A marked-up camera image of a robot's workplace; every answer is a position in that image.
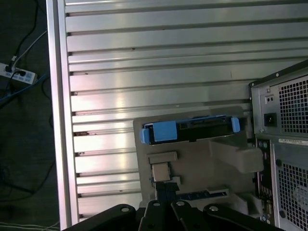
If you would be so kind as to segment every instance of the power strip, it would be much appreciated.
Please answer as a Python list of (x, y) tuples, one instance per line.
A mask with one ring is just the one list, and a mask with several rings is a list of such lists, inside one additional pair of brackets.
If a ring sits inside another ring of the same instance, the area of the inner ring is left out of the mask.
[(23, 83), (27, 83), (27, 84), (33, 84), (38, 77), (37, 74), (35, 74), (33, 72), (26, 71), (26, 70), (23, 70), (23, 69), (18, 69), (18, 68), (15, 68), (14, 72), (13, 71), (7, 72), (7, 71), (5, 71), (6, 66), (7, 66), (6, 64), (0, 64), (0, 76), (11, 78), (12, 74), (15, 71), (24, 71), (26, 73), (24, 76), (21, 76), (20, 74), (15, 74), (13, 76), (13, 79), (20, 81), (20, 82), (23, 82)]

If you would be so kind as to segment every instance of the ventilation grille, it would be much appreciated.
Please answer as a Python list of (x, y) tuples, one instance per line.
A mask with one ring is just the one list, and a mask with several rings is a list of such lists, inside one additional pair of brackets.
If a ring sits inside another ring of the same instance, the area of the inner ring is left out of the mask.
[(284, 132), (308, 133), (308, 81), (281, 87), (281, 125)]
[(308, 170), (283, 164), (279, 170), (280, 205), (286, 218), (308, 231)]

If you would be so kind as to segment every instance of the ribbed aluminum panel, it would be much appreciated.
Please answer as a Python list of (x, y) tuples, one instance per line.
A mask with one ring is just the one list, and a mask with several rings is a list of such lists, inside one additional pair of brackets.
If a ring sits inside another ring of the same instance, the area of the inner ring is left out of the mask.
[(54, 117), (65, 132), (55, 137), (65, 143), (57, 161), (70, 211), (61, 227), (116, 204), (138, 207), (134, 118), (226, 105), (249, 112), (249, 82), (308, 57), (303, 2), (48, 0), (58, 13), (49, 14), (59, 33), (50, 44), (60, 42), (52, 89), (62, 97)]

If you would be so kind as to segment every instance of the connector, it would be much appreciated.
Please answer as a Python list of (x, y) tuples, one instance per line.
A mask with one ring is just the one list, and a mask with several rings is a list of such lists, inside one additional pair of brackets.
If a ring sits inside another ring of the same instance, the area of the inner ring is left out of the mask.
[(25, 76), (26, 75), (25, 71), (18, 71), (18, 73), (19, 73), (20, 76)]
[(10, 65), (7, 64), (0, 64), (0, 76), (12, 78), (13, 80), (17, 80), (27, 84), (33, 84), (37, 79), (37, 75), (35, 73), (15, 67), (10, 67)]
[(11, 73), (12, 67), (10, 65), (5, 66), (5, 71)]

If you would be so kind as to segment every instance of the screw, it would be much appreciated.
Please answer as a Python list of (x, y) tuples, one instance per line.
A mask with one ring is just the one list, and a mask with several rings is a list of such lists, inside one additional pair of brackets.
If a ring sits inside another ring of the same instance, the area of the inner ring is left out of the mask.
[(275, 161), (275, 164), (278, 166), (278, 167), (281, 167), (282, 166), (282, 161), (280, 159), (277, 159)]
[(213, 211), (213, 212), (216, 212), (216, 211), (218, 211), (218, 208), (216, 206), (211, 206), (210, 210)]
[(279, 211), (279, 215), (280, 215), (282, 218), (285, 218), (285, 212), (283, 212), (282, 210)]
[(185, 203), (184, 203), (183, 201), (178, 201), (178, 202), (177, 202), (177, 205), (178, 205), (178, 206), (183, 206), (183, 205), (185, 205)]

